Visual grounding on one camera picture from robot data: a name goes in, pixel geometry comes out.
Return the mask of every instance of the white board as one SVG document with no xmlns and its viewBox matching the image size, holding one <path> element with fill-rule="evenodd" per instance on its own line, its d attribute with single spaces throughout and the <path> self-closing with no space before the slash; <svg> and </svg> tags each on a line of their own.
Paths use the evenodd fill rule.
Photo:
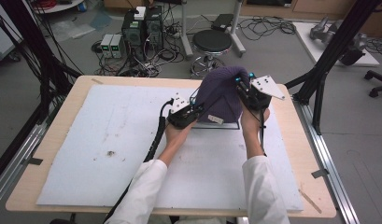
<svg viewBox="0 0 382 224">
<path fill-rule="evenodd" d="M 317 23 L 307 23 L 307 22 L 294 22 L 293 25 L 296 26 L 296 33 L 302 39 L 302 43 L 304 44 L 307 52 L 316 63 L 318 59 L 321 57 L 322 52 L 325 50 L 326 46 L 321 42 L 321 40 L 312 40 L 310 38 L 310 29 L 315 27 Z M 362 51 L 365 53 L 358 61 L 356 61 L 351 66 L 378 66 L 379 62 L 372 56 L 366 49 Z M 339 61 L 336 62 L 335 65 L 343 65 Z"/>
<path fill-rule="evenodd" d="M 191 96 L 194 89 L 93 86 L 37 204 L 112 206 L 147 155 L 162 105 L 176 92 Z M 300 211 L 303 204 L 271 110 L 265 150 L 287 209 Z M 164 145 L 165 136 L 156 156 Z M 192 129 L 169 167 L 156 207 L 246 209 L 245 161 L 241 130 Z"/>
</svg>

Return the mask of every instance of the purple cloth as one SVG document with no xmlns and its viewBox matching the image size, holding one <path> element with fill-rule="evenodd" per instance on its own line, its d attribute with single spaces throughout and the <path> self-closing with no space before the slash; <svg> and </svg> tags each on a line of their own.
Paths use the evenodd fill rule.
<svg viewBox="0 0 382 224">
<path fill-rule="evenodd" d="M 240 66 L 219 67 L 205 76 L 196 96 L 196 106 L 204 105 L 199 121 L 211 122 L 208 115 L 223 119 L 224 123 L 239 120 L 242 107 L 236 92 L 236 77 L 249 81 L 248 72 Z"/>
</svg>

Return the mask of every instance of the white lab coat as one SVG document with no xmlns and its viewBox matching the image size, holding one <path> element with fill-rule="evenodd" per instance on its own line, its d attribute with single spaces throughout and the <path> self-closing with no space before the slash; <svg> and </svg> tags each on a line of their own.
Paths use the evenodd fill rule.
<svg viewBox="0 0 382 224">
<path fill-rule="evenodd" d="M 164 162 L 143 163 L 112 217 L 105 224 L 146 224 L 167 173 Z M 249 223 L 290 223 L 269 160 L 257 156 L 243 164 Z"/>
</svg>

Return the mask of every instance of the wooden table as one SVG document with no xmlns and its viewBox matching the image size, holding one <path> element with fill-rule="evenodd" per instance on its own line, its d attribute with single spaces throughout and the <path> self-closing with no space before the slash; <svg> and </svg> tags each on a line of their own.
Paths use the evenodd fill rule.
<svg viewBox="0 0 382 224">
<path fill-rule="evenodd" d="M 22 212 L 85 212 L 107 213 L 109 207 L 95 206 L 46 206 L 37 205 L 36 200 L 48 177 L 50 165 L 60 149 L 79 109 L 92 85 L 123 85 L 148 87 L 197 88 L 201 80 L 141 78 L 141 77 L 79 77 L 73 89 L 68 94 L 62 108 L 52 122 L 43 141 L 34 154 L 34 158 L 43 160 L 40 165 L 29 164 L 21 176 L 16 188 L 7 200 L 7 210 Z M 290 217 L 334 217 L 331 195 L 322 177 L 314 178 L 311 173 L 317 171 L 318 165 L 313 151 L 308 143 L 304 128 L 300 122 L 290 95 L 284 85 L 279 88 L 285 93 L 287 100 L 272 99 L 276 118 L 286 145 L 294 176 L 297 180 L 304 203 L 304 211 L 289 213 Z M 194 215 L 241 217 L 244 212 L 208 214 L 208 211 L 193 211 Z M 187 211 L 163 211 L 155 209 L 152 214 L 191 215 Z"/>
</svg>

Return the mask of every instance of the round stool seat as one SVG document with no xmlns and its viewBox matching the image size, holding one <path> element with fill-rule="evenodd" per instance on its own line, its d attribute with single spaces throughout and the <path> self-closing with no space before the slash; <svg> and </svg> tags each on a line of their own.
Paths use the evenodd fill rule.
<svg viewBox="0 0 382 224">
<path fill-rule="evenodd" d="M 220 55 L 229 50 L 232 39 L 217 30 L 203 30 L 193 36 L 193 45 L 206 55 Z"/>
</svg>

